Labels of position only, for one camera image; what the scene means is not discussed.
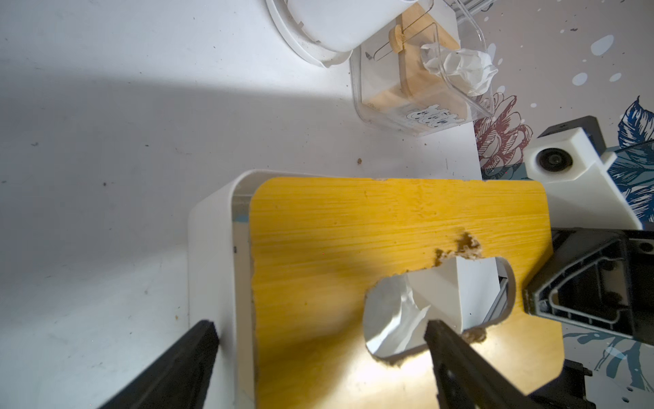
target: white tabletop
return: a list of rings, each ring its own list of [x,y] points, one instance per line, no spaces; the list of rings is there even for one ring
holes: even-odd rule
[[[95,408],[183,334],[188,212],[247,169],[481,176],[472,124],[364,124],[263,1],[10,0],[0,62],[7,407]]]

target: wooden knob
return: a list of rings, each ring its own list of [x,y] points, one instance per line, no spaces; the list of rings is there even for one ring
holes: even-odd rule
[[[402,26],[400,24],[390,29],[388,32],[388,42],[396,54],[404,50],[404,34],[402,33]]]

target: transparent plastic box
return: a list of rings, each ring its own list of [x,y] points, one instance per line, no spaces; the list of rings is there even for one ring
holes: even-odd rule
[[[447,76],[431,74],[422,63],[424,44],[438,44],[437,55],[460,48],[487,51],[460,0],[418,1],[354,50],[350,64],[359,117],[420,136],[492,116],[492,87],[467,95]]]

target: wooden block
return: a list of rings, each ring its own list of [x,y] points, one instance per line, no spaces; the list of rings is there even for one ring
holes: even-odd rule
[[[473,347],[523,393],[557,377],[558,322],[521,290],[552,254],[545,191],[527,181],[276,178],[250,203],[259,408],[437,408],[429,351],[390,366],[365,346],[366,292],[434,265],[469,232],[506,258],[517,296]]]
[[[432,25],[439,27],[438,43],[450,50],[458,50],[461,48],[458,41],[452,37],[443,27],[436,22],[434,17],[429,15],[425,9],[418,3],[414,3],[400,16],[400,25],[402,26],[402,34],[405,39],[410,39],[423,30]]]
[[[378,93],[377,95],[363,101],[364,104],[376,109],[379,112],[386,112],[393,108],[403,107],[410,103],[404,96],[400,85]]]
[[[404,49],[404,34],[402,34],[402,26],[400,24],[388,32],[388,43],[396,54]]]

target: printed flower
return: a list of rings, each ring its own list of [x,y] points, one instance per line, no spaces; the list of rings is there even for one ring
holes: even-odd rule
[[[515,95],[505,98],[502,93],[495,93],[494,116],[475,121],[479,165],[484,179],[505,179],[507,173],[513,174],[523,163],[523,149],[534,132],[521,123],[518,112],[511,112],[516,102]]]

